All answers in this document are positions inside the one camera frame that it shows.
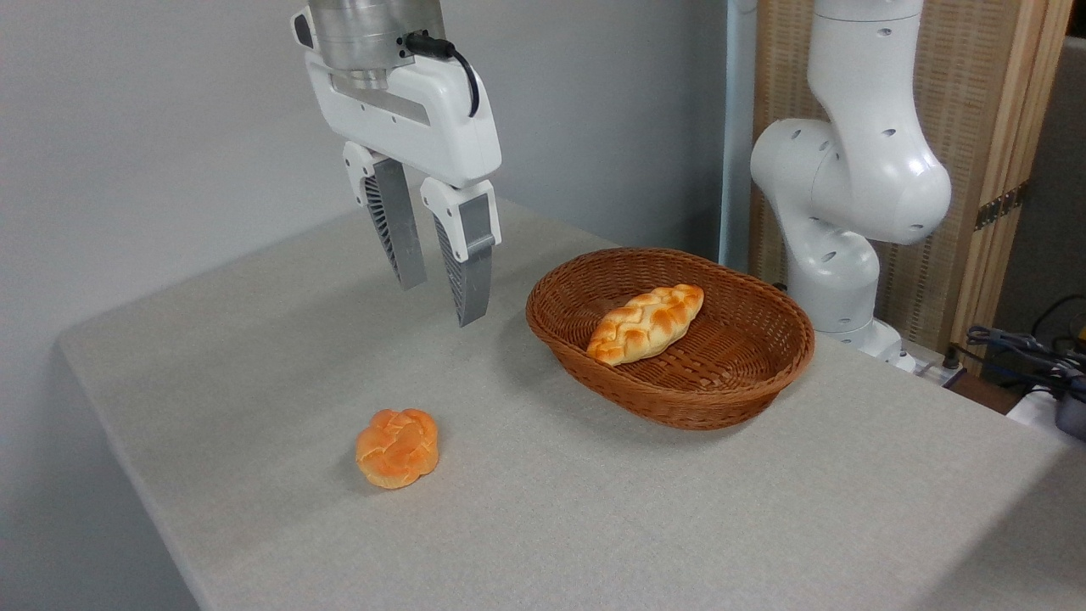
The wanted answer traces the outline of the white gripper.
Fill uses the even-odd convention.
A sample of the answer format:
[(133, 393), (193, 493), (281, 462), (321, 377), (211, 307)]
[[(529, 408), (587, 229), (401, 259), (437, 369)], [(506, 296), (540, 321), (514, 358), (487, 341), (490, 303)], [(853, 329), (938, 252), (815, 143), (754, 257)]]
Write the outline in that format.
[(434, 216), (458, 324), (484, 317), (492, 251), (503, 241), (494, 187), (485, 179), (503, 155), (484, 82), (477, 81), (479, 106), (470, 115), (472, 87), (456, 59), (416, 59), (388, 74), (384, 90), (354, 88), (316, 52), (304, 61), (323, 119), (349, 140), (350, 188), (369, 213), (400, 287), (427, 279), (406, 164), (428, 175), (420, 194)]

